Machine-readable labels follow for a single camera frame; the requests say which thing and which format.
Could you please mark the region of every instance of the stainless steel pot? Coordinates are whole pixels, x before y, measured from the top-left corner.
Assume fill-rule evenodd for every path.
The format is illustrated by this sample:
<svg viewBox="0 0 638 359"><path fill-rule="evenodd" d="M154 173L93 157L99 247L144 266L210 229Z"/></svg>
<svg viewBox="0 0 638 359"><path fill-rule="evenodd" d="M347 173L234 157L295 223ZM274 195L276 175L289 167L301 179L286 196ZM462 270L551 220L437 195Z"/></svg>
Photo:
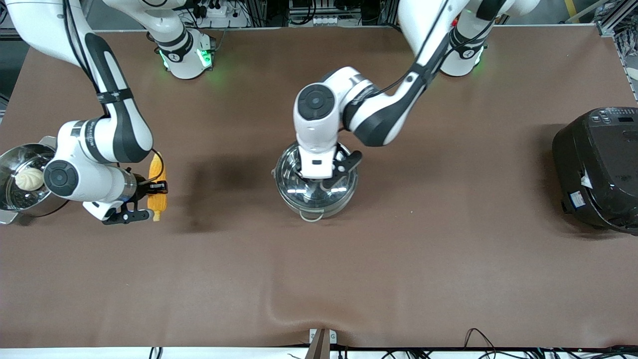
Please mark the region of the stainless steel pot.
<svg viewBox="0 0 638 359"><path fill-rule="evenodd" d="M340 148L336 155L337 160L350 154L345 146L340 145ZM316 222L339 213L352 198L359 181L355 168L335 186L326 189L322 180L302 179L299 176L300 170L299 145L295 142L283 152L272 175L279 194L288 207L307 222Z"/></svg>
<svg viewBox="0 0 638 359"><path fill-rule="evenodd" d="M21 190L15 177L27 168L44 167L56 154L56 138L43 137L38 143L14 147L0 156L0 224L11 224L19 216L40 217L59 209L66 199L53 194L45 185L37 190Z"/></svg>

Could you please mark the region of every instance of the black cable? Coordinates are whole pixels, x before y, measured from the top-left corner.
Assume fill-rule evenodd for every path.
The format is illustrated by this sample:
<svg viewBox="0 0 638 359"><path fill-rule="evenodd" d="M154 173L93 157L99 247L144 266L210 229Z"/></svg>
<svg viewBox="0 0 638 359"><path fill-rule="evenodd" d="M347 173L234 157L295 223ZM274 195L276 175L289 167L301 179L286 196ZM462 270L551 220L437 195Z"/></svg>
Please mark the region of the black cable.
<svg viewBox="0 0 638 359"><path fill-rule="evenodd" d="M441 8L439 9L438 14L436 14L436 19L433 22L432 28L430 28L430 31L427 33L426 39L423 40L423 44L421 45L421 48L419 49L419 52L415 56L415 59L414 59L414 62L412 63L412 65L417 63L417 61L419 60L419 57L421 56L421 53L423 53L423 49L426 47L427 41L430 39L430 36L434 32L434 28L436 27L436 25L438 24L439 20L441 19L441 16L443 15L443 11L447 7L447 3L448 3L448 1L446 1L443 4L443 6L441 6ZM408 69L408 71L406 71L403 74L403 76L401 76L397 81L394 81L394 83L392 83L390 86L388 86L388 87L386 87L386 88L384 88L383 90L380 90L380 91L374 91L374 92L370 93L369 95L367 95L366 98L371 98L371 97L380 95L382 93L386 93L389 89L393 88L394 86L398 85L401 81L403 81L403 79L405 79L406 76L408 76L408 74L410 72L411 72L411 70Z"/></svg>
<svg viewBox="0 0 638 359"><path fill-rule="evenodd" d="M313 10L313 14L310 15L310 10L311 8L314 8ZM317 13L317 2L316 0L309 0L308 3L308 14L306 15L306 18L302 21L302 22L294 22L293 20L288 19L288 22L293 24L293 25L306 25L308 22L311 22L312 19L315 17Z"/></svg>
<svg viewBox="0 0 638 359"><path fill-rule="evenodd" d="M603 353L597 356L592 356L591 358L588 358L588 359L605 359L605 358L612 358L614 356L620 356L624 359L626 358L625 355L631 355L638 358L638 352L635 352L635 351L615 351L612 353Z"/></svg>
<svg viewBox="0 0 638 359"><path fill-rule="evenodd" d="M146 1L146 0L142 0L142 1L143 1L146 5L150 6L151 8L159 8L160 6L164 6L164 5L168 2L168 0L164 0L164 2L163 2L163 3L161 3L161 4L159 4L159 5L153 5L153 4L149 4L149 2L148 2L148 1Z"/></svg>
<svg viewBox="0 0 638 359"><path fill-rule="evenodd" d="M158 355L155 357L155 359L161 359L161 355L164 352L164 347L152 347L151 352L149 353L149 359L153 358L153 351L155 350L155 348L158 348Z"/></svg>
<svg viewBox="0 0 638 359"><path fill-rule="evenodd" d="M492 344L492 341L489 340L485 334L483 334L483 332L481 332L478 328L470 328L470 330L468 330L468 332L465 334L465 342L463 343L463 349L465 350L468 347L468 343L470 342L470 337L472 336L473 332L477 332L481 335L481 337L483 337L483 339L485 340L485 343L487 343L487 345L489 345L490 347L492 347L492 351L494 352L494 359L496 359L496 348L494 347L494 344ZM489 353L486 351L485 355L480 356L478 359L483 359L485 356L488 356Z"/></svg>
<svg viewBox="0 0 638 359"><path fill-rule="evenodd" d="M91 81L91 84L93 85L93 89L95 90L95 93L100 93L101 92L100 88L98 87L98 83L95 81L95 78L93 77L93 72L91 71L91 68L89 66L89 61L86 57L86 53L84 52L84 46L82 45L82 40L80 39L80 35L78 33L78 29L75 24L75 19L73 18L71 3L68 0L63 0L63 17L64 17L64 26L66 30L66 38L69 42L69 46L71 47L71 50L73 51L73 55L75 56L75 59L78 62L78 65L80 65L80 68L82 69L82 71L84 71L84 73L87 75L87 77ZM74 34L76 42L74 42L73 39L71 38L71 30L73 30L73 34ZM104 116L108 116L107 106L103 103L101 104L101 106L102 106L102 111L104 112Z"/></svg>
<svg viewBox="0 0 638 359"><path fill-rule="evenodd" d="M517 356L517 355L514 355L514 354L510 354L510 353L504 352L504 351L499 351L499 350L494 350L494 351L491 351L491 352L485 353L485 354L481 355L480 357L478 357L477 359L483 359L483 358L486 358L486 357L488 357L489 355L492 355L493 353L494 353L494 357L495 357L495 358L496 358L496 355L497 355L497 354L501 354L501 355L509 356L509 357L511 357L511 358L515 358L515 359L530 359L529 357Z"/></svg>
<svg viewBox="0 0 638 359"><path fill-rule="evenodd" d="M191 15L191 19L193 19L193 25L195 26L195 29L199 29L199 25L197 25L197 19L193 15L193 12L189 8L186 8L186 11L188 11L188 13Z"/></svg>
<svg viewBox="0 0 638 359"><path fill-rule="evenodd" d="M261 19L259 17L254 17L253 14L250 13L250 11L248 11L248 8L246 7L246 4L244 4L243 2L239 2L239 7L244 10L244 17L246 16L250 16L250 18L253 20L254 23L258 24L259 26L261 26L261 22L265 23L266 20Z"/></svg>
<svg viewBox="0 0 638 359"><path fill-rule="evenodd" d="M160 178L160 176L164 173L164 158L162 158L160 153L157 152L154 148L151 148L151 151L153 151L159 157L159 162L161 163L161 168L159 169L159 173L158 173L157 176L155 176L153 178L149 178L146 181L142 181L142 182L139 183L139 185L146 185L147 183L151 183L154 180Z"/></svg>
<svg viewBox="0 0 638 359"><path fill-rule="evenodd" d="M535 359L545 359L545 353L543 353L542 350L540 350L540 348L536 348L537 351L532 351L532 355Z"/></svg>
<svg viewBox="0 0 638 359"><path fill-rule="evenodd" d="M432 354L431 351L426 352L423 349L415 349L415 348L410 348L410 349L404 349L405 353L408 355L408 358L410 357L410 355L412 355L415 359L431 359L430 358L430 354Z"/></svg>
<svg viewBox="0 0 638 359"><path fill-rule="evenodd" d="M435 22L434 22L434 24L435 24L435 25L436 25L436 23L438 22L440 15L441 15L441 13L439 13L439 14L437 15L437 18L436 18L436 20L435 20ZM445 55L443 55L443 57L442 57L441 61L439 62L438 68L436 69L436 71L435 71L435 72L438 72L438 71L441 69L441 66L443 66L443 62L445 61L445 59L447 59L447 57L448 57L448 56L450 56L450 54L451 54L451 53L453 53L454 51L456 51L456 50L460 49L461 47L464 47L465 45L467 45L467 44L469 44L469 43L471 43L471 42L475 41L476 39L480 38L480 37L481 37L481 35L483 35L483 34L484 34L484 33L485 33L485 32L486 32L486 31L487 31L487 30L488 30L488 29L492 26L492 24L493 24L493 22L494 22L494 19L495 19L495 18L496 18L496 17L494 17L494 18L492 19L492 21L490 21L490 22L487 24L487 26L486 26L485 28L483 28L483 30L481 30L481 32L479 32L476 36L474 36L473 38L471 38L471 39L469 39L469 40L467 40L467 41L465 41L465 42L463 42L463 43L460 43L459 45L457 45L457 46L455 46L455 47L452 47L450 50L448 50L448 52L446 52L446 53L445 53ZM421 55L421 53L423 52L423 49L424 49L424 47L425 47L425 44L427 43L427 40L429 39L430 34L432 33L432 30L433 30L433 29L434 29L434 26L432 26L432 29L430 29L430 32L427 34L427 37L426 37L425 41L423 41L423 45L421 45L421 49L419 50L419 53L417 54L417 56L416 56L416 58L415 58L414 62L412 63L412 65L416 64L416 63L417 63L417 61L419 60L419 56L420 56L420 55ZM392 83L390 86L388 86L388 87L384 88L383 90L375 91L375 92L370 93L370 94L367 96L367 98L374 97L374 96L380 95L380 94L382 94L382 93L386 93L388 90L392 89L394 86L398 85L401 81L403 81L403 80L406 78L406 76L408 76L408 74L409 74L409 73L410 73L410 69L408 69L408 71L406 71L406 72L403 74L403 76L401 76L401 77L400 77L397 81L395 81L394 83Z"/></svg>
<svg viewBox="0 0 638 359"><path fill-rule="evenodd" d="M53 212L49 212L49 213L47 213L46 215L42 215L42 216L33 216L32 218L42 218L42 217L50 216L50 215L52 215L53 213L55 213L55 212L57 212L57 211L59 211L59 210L63 209L63 208L64 208L64 206L66 206L69 202L70 202L70 200L69 200L69 199L67 199L67 200L66 200L66 202L62 203L62 206L60 206L60 207L56 208Z"/></svg>
<svg viewBox="0 0 638 359"><path fill-rule="evenodd" d="M388 2L386 2L386 3L383 5L383 9L379 10L379 15L377 15L377 16L375 16L375 17L373 17L372 19L366 19L366 21L374 21L374 20L376 20L376 25L378 25L378 24L379 24L379 18L381 17L381 15L382 15L385 11L387 11L387 10L388 10L388 5L389 5L389 4L390 4L390 2L389 2L389 1L388 1ZM359 16L359 21L357 21L357 26L359 26L359 24L362 24L362 21L363 21L363 14L362 14L362 13L360 13L359 15L360 15L360 16ZM387 14L387 12L386 12L386 13L385 13L385 19L387 20L387 18L388 18L388 14Z"/></svg>
<svg viewBox="0 0 638 359"><path fill-rule="evenodd" d="M387 352L384 356L381 357L381 359L386 359L388 356L391 356L392 359L397 359L396 356L394 356L393 351L389 351Z"/></svg>
<svg viewBox="0 0 638 359"><path fill-rule="evenodd" d="M391 24L389 22L382 22L381 24L379 24L379 26L390 26L391 28L403 34L403 30L401 30L401 28L395 24Z"/></svg>

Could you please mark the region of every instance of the control panel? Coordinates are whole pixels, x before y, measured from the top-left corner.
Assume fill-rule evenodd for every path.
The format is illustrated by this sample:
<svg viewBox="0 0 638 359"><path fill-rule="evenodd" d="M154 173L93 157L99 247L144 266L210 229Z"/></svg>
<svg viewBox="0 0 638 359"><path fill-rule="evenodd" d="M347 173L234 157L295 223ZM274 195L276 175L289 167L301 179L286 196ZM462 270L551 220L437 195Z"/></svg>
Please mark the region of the control panel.
<svg viewBox="0 0 638 359"><path fill-rule="evenodd" d="M638 123L638 113L633 107L606 107L592 111L590 121L594 126Z"/></svg>

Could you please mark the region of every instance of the brown tablecloth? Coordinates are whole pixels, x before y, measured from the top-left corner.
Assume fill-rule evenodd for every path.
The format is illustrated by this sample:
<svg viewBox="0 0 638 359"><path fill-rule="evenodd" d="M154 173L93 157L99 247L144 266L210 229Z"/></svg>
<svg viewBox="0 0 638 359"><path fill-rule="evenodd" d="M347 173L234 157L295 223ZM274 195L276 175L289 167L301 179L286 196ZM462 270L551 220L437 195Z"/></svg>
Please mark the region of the brown tablecloth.
<svg viewBox="0 0 638 359"><path fill-rule="evenodd" d="M638 240L563 215L549 152L580 114L635 105L594 27L497 27L475 71L437 77L390 146L342 133L364 152L359 187L315 224L271 177L294 98L346 65L390 84L413 59L401 34L229 31L190 81L143 33L104 38L165 157L169 208L104 226L72 203L0 228L0 346L278 346L316 327L351 346L460 346L473 326L497 346L638 341ZM0 149L99 114L78 68L32 50Z"/></svg>

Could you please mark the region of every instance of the robotic arm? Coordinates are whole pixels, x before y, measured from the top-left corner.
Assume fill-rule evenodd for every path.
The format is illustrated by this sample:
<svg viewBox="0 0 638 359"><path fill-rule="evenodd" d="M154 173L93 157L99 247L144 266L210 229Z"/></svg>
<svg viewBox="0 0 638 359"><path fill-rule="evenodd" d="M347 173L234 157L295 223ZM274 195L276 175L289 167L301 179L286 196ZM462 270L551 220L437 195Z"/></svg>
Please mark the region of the robotic arm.
<svg viewBox="0 0 638 359"><path fill-rule="evenodd" d="M341 126L365 146L390 143L439 69L454 76L469 73L496 16L509 9L523 15L537 4L538 0L401 0L399 21L415 54L414 63L392 96L352 67L329 73L302 89L293 110L300 175L312 180L343 175L334 163ZM347 171L360 161L360 153L353 155L357 158Z"/></svg>
<svg viewBox="0 0 638 359"><path fill-rule="evenodd" d="M192 79L212 68L214 40L197 29L186 29L171 9L186 0L103 0L139 22L159 47L167 70L178 79Z"/></svg>
<svg viewBox="0 0 638 359"><path fill-rule="evenodd" d="M100 118L71 121L60 128L56 155L43 173L45 184L59 197L84 202L105 223L147 218L147 212L137 208L117 213L127 202L137 207L137 199L166 188L165 183L151 183L112 165L142 161L153 139L110 47L93 33L78 0L7 0L6 4L21 37L40 52L81 67L105 109Z"/></svg>

